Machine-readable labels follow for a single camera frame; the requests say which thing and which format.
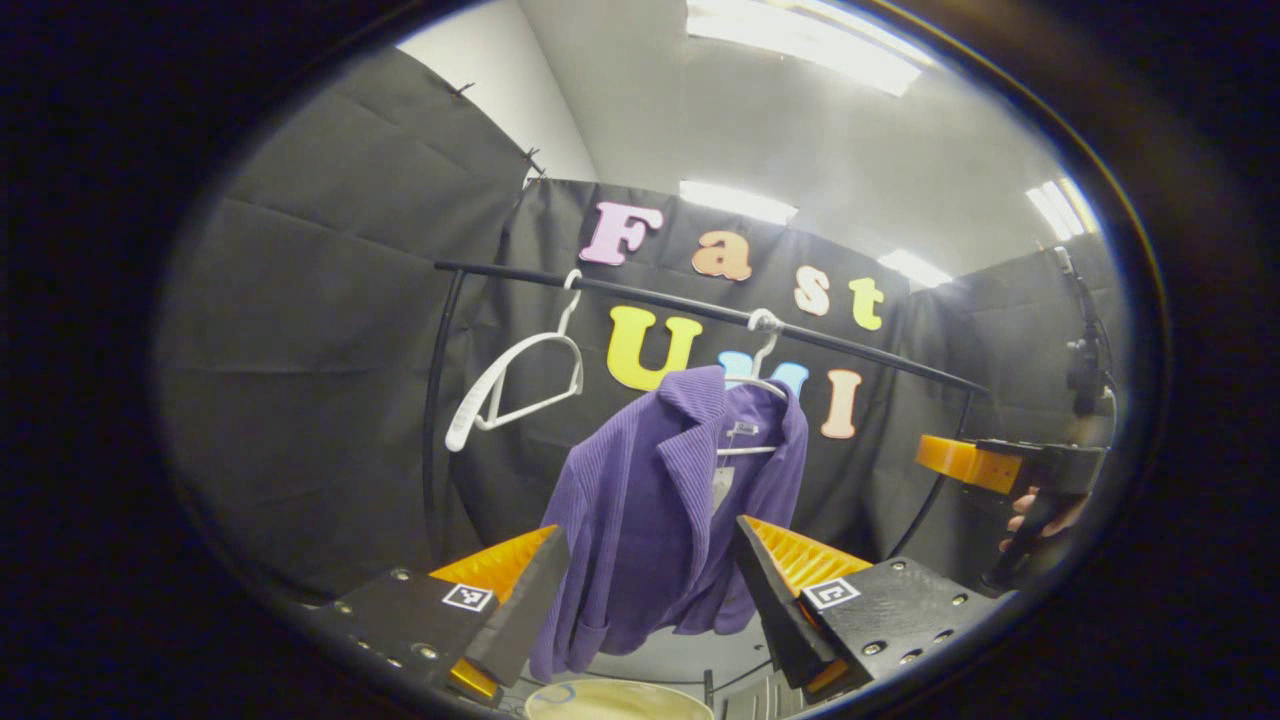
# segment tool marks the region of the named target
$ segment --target clothes hanger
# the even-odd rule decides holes
[[[773,352],[773,346],[778,343],[778,336],[782,333],[782,320],[777,315],[769,313],[767,309],[760,307],[751,313],[750,319],[746,322],[746,329],[754,331],[756,328],[769,333],[769,341],[764,343],[751,360],[751,374],[750,375],[724,375],[724,382],[742,383],[755,387],[763,387],[764,389],[772,392],[773,395],[787,398],[787,393],[778,388],[771,382],[760,379],[760,368],[764,365],[764,359]],[[755,455],[759,452],[773,452],[777,447],[773,446],[760,446],[760,447],[726,447],[723,450],[717,450],[717,457],[726,457],[730,455]]]
[[[564,290],[572,290],[573,281],[581,277],[582,270],[576,268],[570,270],[568,275],[564,278]],[[471,389],[468,389],[466,396],[462,397],[462,402],[458,404],[458,411],[453,414],[453,421],[449,423],[449,429],[444,434],[444,447],[449,448],[452,452],[458,452],[466,446],[467,436],[471,433],[472,427],[480,428],[481,430],[500,428],[507,423],[536,413],[548,405],[554,405],[566,397],[582,395],[582,351],[577,348],[577,343],[573,342],[572,338],[564,334],[564,331],[568,328],[568,319],[573,314],[573,309],[577,307],[577,301],[581,297],[581,290],[573,293],[573,299],[570,300],[568,305],[561,313],[559,325],[556,328],[556,332],[539,333],[520,341],[498,356],[498,359],[493,361],[493,365],[489,365],[489,368],[480,374],[476,383],[471,386]],[[573,374],[570,377],[568,389],[559,395],[548,397],[547,400],[535,402],[527,407],[512,410],[506,415],[498,415],[498,406],[502,402],[502,387],[507,379],[507,368],[511,366],[511,363],[517,355],[540,342],[563,343],[573,351]],[[489,413],[488,416],[481,416],[480,406],[484,404],[485,397],[489,398]]]

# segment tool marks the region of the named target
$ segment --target purple jacket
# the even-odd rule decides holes
[[[787,527],[809,425],[795,395],[724,389],[719,365],[668,373],[573,447],[543,516],[561,525],[570,566],[530,656],[534,678],[581,673],[596,652],[634,652],[650,633],[741,632],[755,605],[730,556],[737,515]],[[727,433],[739,428],[754,434]],[[717,457],[719,447],[777,446]],[[717,466],[732,484],[713,511]]]

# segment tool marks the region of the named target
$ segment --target clothing tag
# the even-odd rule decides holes
[[[728,436],[728,437],[733,437],[733,436],[754,436],[754,434],[756,434],[759,432],[760,432],[760,428],[758,425],[753,425],[751,423],[744,423],[744,421],[739,420],[739,421],[733,423],[733,429],[730,430],[730,432],[727,432],[727,433],[724,433],[724,434]]]
[[[731,465],[726,465],[723,468],[716,468],[716,474],[712,475],[713,514],[717,510],[719,510],[719,503],[724,502],[724,496],[728,495],[731,487],[733,487],[733,468]]]

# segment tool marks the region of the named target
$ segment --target clothing rack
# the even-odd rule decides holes
[[[471,263],[452,263],[447,260],[438,260],[435,263],[435,269],[438,270],[452,270],[453,277],[449,282],[449,290],[445,295],[444,307],[440,310],[440,327],[435,334],[435,347],[431,351],[431,366],[426,380],[426,406],[422,418],[422,510],[426,520],[428,538],[431,542],[433,552],[439,553],[438,560],[447,562],[451,560],[447,552],[445,544],[445,527],[448,525],[448,493],[442,492],[438,497],[434,488],[431,487],[431,466],[435,460],[435,415],[439,405],[440,393],[440,375],[444,372],[444,347],[448,343],[449,327],[453,323],[453,311],[457,309],[458,297],[462,292],[462,283],[466,281],[467,275],[485,275],[492,278],[513,279],[522,282],[531,282],[538,284],[545,284],[550,287],[559,287],[566,290],[586,290],[590,292],[621,297],[625,300],[634,300],[637,302],[646,302],[649,305],[657,305],[659,307],[667,307],[671,310],[678,310],[682,313],[691,313],[695,315],[701,315],[704,318],[710,318],[713,320],[722,320],[726,323],[732,323],[737,325],[748,325],[751,319],[750,313],[744,313],[741,310],[733,310],[730,307],[722,307],[719,305],[712,305],[709,302],[701,302],[698,300],[689,300],[686,297],[678,297],[675,295],[667,295],[662,292],[653,292],[649,290],[640,290],[635,287],[628,287],[623,284],[611,283],[605,281],[595,281],[589,278],[579,277],[572,283],[566,284],[564,275],[556,275],[553,273],[544,273],[540,270],[524,270],[518,268],[508,268],[506,265],[483,265]],[[947,387],[954,387],[965,391],[964,410],[960,413],[960,423],[956,427],[956,436],[964,429],[965,419],[969,416],[969,406],[973,402],[974,393],[989,396],[991,391],[983,386],[969,382],[964,378],[957,378],[955,375],[943,373],[929,368],[928,365],[922,365],[893,355],[892,352],[886,352],[883,350],[833,337],[829,334],[814,332],[806,328],[800,328],[796,325],[783,325],[780,334],[782,337],[790,337],[792,340],[799,340],[801,342],[808,342],[810,345],[817,345],[819,347],[826,347],[828,350],[835,350],[837,352],[845,352],[847,355],[854,355],[870,360],[873,363],[879,363],[881,365],[887,365],[896,370],[902,370],[904,373],[910,373],[929,380],[942,383]],[[931,489],[924,505],[916,514],[915,519],[911,521],[899,541],[891,555],[897,555],[906,541],[915,533],[915,529],[920,525],[925,512],[933,505],[933,500],[938,493],[942,484],[942,475],[938,475],[934,480],[933,488]]]

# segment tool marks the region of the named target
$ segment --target round container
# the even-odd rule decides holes
[[[607,678],[540,688],[525,701],[531,720],[713,720],[712,708],[660,685]]]

